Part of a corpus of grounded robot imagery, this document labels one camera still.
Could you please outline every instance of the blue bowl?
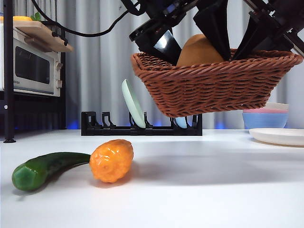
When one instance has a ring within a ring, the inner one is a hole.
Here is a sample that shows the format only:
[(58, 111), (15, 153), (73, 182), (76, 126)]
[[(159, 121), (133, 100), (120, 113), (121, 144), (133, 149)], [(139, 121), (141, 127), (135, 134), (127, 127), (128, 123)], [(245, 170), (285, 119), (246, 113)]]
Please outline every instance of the blue bowl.
[(284, 128), (288, 113), (243, 113), (246, 129), (251, 128)]

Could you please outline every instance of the stacked bowls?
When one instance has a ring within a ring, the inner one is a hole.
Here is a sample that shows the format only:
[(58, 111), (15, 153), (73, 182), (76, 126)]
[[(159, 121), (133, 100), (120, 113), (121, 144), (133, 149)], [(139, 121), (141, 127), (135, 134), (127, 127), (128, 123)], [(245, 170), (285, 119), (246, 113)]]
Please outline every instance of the stacked bowls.
[(288, 119), (288, 104), (267, 102), (258, 109), (243, 110), (246, 129), (284, 128)]

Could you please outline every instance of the metal rack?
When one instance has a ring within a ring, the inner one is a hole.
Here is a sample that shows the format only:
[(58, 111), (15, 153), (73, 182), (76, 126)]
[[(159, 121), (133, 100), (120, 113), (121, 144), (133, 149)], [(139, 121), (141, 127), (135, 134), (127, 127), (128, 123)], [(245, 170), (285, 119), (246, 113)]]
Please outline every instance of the metal rack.
[[(66, 91), (65, 91), (65, 68), (61, 70), (61, 88), (60, 97), (48, 97), (38, 95), (26, 95), (14, 92), (13, 85), (13, 1), (4, 0), (4, 92), (0, 94), (0, 114), (4, 115), (4, 143), (14, 143), (15, 136), (15, 115), (21, 114), (39, 114), (52, 113), (58, 116), (58, 128), (65, 129), (66, 125)], [(61, 53), (61, 62), (65, 67), (65, 53)]]

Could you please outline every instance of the oven window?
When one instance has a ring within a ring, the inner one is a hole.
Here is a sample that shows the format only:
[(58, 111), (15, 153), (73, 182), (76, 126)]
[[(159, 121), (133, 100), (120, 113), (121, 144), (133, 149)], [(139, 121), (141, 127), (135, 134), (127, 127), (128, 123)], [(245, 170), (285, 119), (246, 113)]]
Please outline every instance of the oven window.
[(49, 84), (49, 61), (16, 47), (15, 74), (17, 77)]

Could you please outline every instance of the robotic arm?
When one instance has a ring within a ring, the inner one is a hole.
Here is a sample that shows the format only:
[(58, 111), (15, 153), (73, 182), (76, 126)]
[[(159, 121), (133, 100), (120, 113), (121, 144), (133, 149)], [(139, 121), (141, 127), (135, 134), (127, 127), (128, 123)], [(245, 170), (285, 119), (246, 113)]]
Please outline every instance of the robotic arm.
[[(187, 11), (197, 7), (194, 21), (225, 60), (231, 57), (227, 32), (228, 0), (121, 0), (131, 14), (147, 13), (150, 19), (130, 35), (140, 51), (176, 64), (181, 48), (172, 35)], [(303, 0), (244, 0), (250, 12), (248, 28), (233, 59), (246, 57), (254, 49), (291, 50), (304, 56), (298, 32), (304, 28)]]

